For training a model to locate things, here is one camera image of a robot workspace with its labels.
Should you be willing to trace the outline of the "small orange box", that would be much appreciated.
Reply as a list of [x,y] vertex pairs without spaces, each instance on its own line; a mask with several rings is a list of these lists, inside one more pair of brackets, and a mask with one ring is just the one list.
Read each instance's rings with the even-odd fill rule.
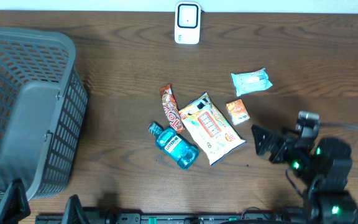
[[227,103],[226,109],[231,117],[233,125],[241,124],[250,119],[250,116],[241,99]]

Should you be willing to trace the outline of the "wet wipes packet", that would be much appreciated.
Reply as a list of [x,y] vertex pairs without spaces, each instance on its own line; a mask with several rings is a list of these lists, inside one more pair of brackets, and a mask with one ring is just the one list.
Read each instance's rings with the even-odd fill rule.
[[211,166],[247,143],[237,134],[206,92],[182,108],[179,115],[195,143],[206,153]]

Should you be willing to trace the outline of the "light blue wipes packet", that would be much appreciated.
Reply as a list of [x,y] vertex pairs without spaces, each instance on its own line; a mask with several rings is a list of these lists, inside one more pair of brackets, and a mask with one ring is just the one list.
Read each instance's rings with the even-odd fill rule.
[[236,89],[236,96],[264,91],[273,86],[268,74],[265,72],[265,68],[249,73],[232,73],[231,77]]

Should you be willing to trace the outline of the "blue Listerine mouthwash bottle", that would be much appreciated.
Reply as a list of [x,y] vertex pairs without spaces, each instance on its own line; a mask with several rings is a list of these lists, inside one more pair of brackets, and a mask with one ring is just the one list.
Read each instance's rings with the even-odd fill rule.
[[156,122],[150,123],[148,131],[156,137],[156,146],[170,156],[177,165],[187,170],[199,156],[199,150],[172,128],[163,129]]

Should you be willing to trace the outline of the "orange Top snack bar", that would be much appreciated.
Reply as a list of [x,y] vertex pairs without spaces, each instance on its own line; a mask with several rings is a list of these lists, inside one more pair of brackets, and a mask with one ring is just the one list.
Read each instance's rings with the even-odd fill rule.
[[162,106],[165,116],[168,119],[170,127],[175,130],[178,134],[185,130],[185,127],[181,121],[181,117],[178,111],[177,102],[172,92],[171,84],[161,87],[159,89]]

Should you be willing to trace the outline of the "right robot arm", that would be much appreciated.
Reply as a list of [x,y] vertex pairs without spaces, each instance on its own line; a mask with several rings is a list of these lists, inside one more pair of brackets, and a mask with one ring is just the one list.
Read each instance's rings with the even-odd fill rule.
[[251,131],[258,156],[269,152],[272,164],[288,164],[305,183],[300,195],[307,223],[358,223],[358,205],[345,189],[353,165],[350,145],[338,138],[316,144],[318,125],[278,134],[254,124]]

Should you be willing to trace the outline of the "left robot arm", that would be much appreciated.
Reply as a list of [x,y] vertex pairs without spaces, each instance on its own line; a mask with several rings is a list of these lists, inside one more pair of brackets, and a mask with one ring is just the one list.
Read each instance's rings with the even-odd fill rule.
[[13,180],[0,200],[0,223],[116,223],[107,208],[85,207],[74,194],[61,198],[30,201],[21,179]]

